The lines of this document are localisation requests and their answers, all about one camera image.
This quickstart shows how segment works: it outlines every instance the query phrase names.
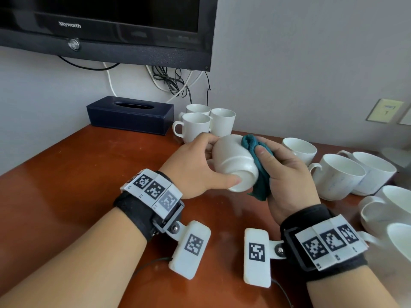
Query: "television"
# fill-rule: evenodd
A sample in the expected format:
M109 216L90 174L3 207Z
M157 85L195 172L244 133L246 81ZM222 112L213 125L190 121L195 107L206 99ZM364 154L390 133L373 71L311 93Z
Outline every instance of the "television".
M217 0L0 0L0 46L209 71Z

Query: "wooden table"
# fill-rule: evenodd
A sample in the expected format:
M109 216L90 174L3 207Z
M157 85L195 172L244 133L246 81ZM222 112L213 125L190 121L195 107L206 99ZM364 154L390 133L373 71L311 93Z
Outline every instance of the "wooden table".
M159 136L87 126L0 176L0 295L108 212L125 181L141 169L159 169L179 146L171 131ZM342 149L315 146L315 162ZM349 195L326 204L357 225L360 200ZM280 237L267 204L245 192L227 190L208 191L185 204L184 224L197 220L211 229L196 276L186 280L166 262L155 263L130 281L120 307L288 307L277 286L264 289L243 281L245 228L265 229L272 240ZM171 256L176 244L165 235L157 236L139 266ZM306 286L294 269L286 261L272 261L271 266L272 277L294 307L311 307Z

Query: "person's right arm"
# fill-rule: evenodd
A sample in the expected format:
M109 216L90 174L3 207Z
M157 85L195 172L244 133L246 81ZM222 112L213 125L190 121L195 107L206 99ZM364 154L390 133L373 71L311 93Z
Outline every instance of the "person's right arm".
M262 146L255 153L270 174L270 212L281 224L290 215L320 203L314 181L306 165L281 144L258 137L274 153ZM314 308L395 308L395 300L368 266L307 283Z

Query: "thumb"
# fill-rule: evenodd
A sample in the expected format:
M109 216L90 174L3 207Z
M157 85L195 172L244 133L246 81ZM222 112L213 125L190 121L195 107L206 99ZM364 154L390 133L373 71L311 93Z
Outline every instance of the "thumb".
M283 167L280 161L271 155L263 146L258 145L255 147L254 152L271 178L278 178L280 176L279 172Z
M241 178L237 175L220 174L211 171L208 179L207 189L228 189L241 182Z

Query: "tissue box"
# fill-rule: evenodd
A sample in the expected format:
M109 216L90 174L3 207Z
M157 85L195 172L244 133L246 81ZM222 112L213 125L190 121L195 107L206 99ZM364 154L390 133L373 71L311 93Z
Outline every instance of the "tissue box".
M106 96L87 106L91 125L165 135L174 121L174 105Z

